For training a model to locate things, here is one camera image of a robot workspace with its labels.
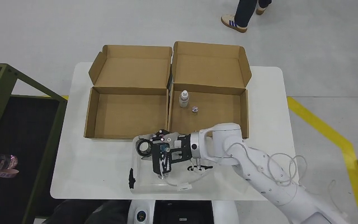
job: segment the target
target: open cardboard box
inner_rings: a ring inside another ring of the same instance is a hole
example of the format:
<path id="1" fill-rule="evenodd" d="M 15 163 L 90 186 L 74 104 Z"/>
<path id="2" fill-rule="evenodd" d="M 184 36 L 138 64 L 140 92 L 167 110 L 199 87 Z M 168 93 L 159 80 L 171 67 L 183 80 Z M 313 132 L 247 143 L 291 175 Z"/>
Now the open cardboard box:
<path id="1" fill-rule="evenodd" d="M 240 124 L 248 138 L 246 85 L 251 78 L 242 46 L 176 42 L 172 65 L 174 83 L 169 105 L 168 129 L 189 134 L 219 123 Z M 183 90 L 189 104 L 179 106 Z M 199 111 L 192 112 L 197 106 Z"/>
<path id="2" fill-rule="evenodd" d="M 134 138 L 167 129 L 172 48 L 105 45 L 89 76 L 86 138 Z"/>

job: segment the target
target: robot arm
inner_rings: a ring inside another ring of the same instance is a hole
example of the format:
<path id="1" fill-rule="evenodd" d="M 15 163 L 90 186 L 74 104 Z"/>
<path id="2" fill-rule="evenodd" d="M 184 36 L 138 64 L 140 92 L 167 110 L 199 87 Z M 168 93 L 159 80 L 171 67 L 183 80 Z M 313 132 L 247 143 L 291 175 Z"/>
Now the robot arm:
<path id="1" fill-rule="evenodd" d="M 211 153 L 206 145 L 209 132 L 213 134 L 214 144 Z M 200 159 L 210 160 L 232 166 L 239 176 L 282 211 L 291 224 L 348 224 L 342 213 L 313 198 L 272 157 L 246 146 L 238 124 L 218 124 L 188 135 L 160 130 L 149 139 L 139 139 L 136 144 L 138 154 L 152 156 L 153 172 L 163 178 L 171 172 L 174 163 L 195 158 L 199 168 Z M 140 150 L 142 142 L 149 143 L 145 151 Z"/>
<path id="2" fill-rule="evenodd" d="M 208 153 L 205 141 L 209 132 L 213 133 L 213 155 Z M 232 165 L 234 171 L 282 211 L 290 223 L 348 223 L 342 214 L 295 183 L 268 154 L 247 147 L 238 124 L 218 124 L 194 132 L 190 144 L 193 158 Z"/>

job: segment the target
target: person's leg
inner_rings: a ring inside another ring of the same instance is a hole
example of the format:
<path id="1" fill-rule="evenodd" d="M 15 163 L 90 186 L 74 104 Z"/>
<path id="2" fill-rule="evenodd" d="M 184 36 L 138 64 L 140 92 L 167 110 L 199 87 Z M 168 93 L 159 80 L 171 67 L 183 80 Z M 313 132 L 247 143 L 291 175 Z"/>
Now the person's leg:
<path id="1" fill-rule="evenodd" d="M 240 27 L 247 27 L 253 12 L 255 11 L 257 0 L 240 0 L 236 9 L 235 23 Z"/>
<path id="2" fill-rule="evenodd" d="M 103 200 L 65 200 L 58 205 L 45 224 L 83 224 Z"/>
<path id="3" fill-rule="evenodd" d="M 267 6 L 272 3 L 272 0 L 258 0 L 258 7 L 256 10 L 256 14 L 262 15 L 266 10 Z"/>
<path id="4" fill-rule="evenodd" d="M 109 200 L 85 224 L 126 224 L 131 200 Z"/>

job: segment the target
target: yellow tape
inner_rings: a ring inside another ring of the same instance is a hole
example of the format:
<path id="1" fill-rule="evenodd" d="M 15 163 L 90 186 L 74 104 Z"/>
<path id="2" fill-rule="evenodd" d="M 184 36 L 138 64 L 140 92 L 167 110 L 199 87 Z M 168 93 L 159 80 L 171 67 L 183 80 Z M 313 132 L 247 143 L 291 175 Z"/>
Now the yellow tape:
<path id="1" fill-rule="evenodd" d="M 347 167 L 348 176 L 351 180 L 356 204 L 358 205 L 358 161 L 354 152 L 353 144 L 322 121 L 319 117 L 312 114 L 304 106 L 299 104 L 292 97 L 287 97 L 287 102 L 290 110 L 341 149 L 343 159 Z"/>
<path id="2" fill-rule="evenodd" d="M 44 95 L 43 97 L 50 97 L 48 95 Z M 68 100 L 68 96 L 62 96 L 63 98 L 65 98 L 66 100 Z"/>

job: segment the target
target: sneaker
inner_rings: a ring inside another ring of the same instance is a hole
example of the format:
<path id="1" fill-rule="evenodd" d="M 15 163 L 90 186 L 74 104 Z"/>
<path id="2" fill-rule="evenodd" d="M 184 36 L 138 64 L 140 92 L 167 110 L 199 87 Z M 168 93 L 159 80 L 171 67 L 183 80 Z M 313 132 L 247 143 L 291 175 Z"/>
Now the sneaker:
<path id="1" fill-rule="evenodd" d="M 224 15 L 222 16 L 222 23 L 234 30 L 237 30 L 239 32 L 246 32 L 247 27 L 240 27 L 235 23 L 235 16 L 234 15 Z"/>
<path id="2" fill-rule="evenodd" d="M 256 9 L 256 14 L 258 14 L 260 16 L 265 12 L 266 9 L 267 9 L 267 7 L 266 8 L 261 8 L 260 5 L 258 5 L 257 9 Z"/>

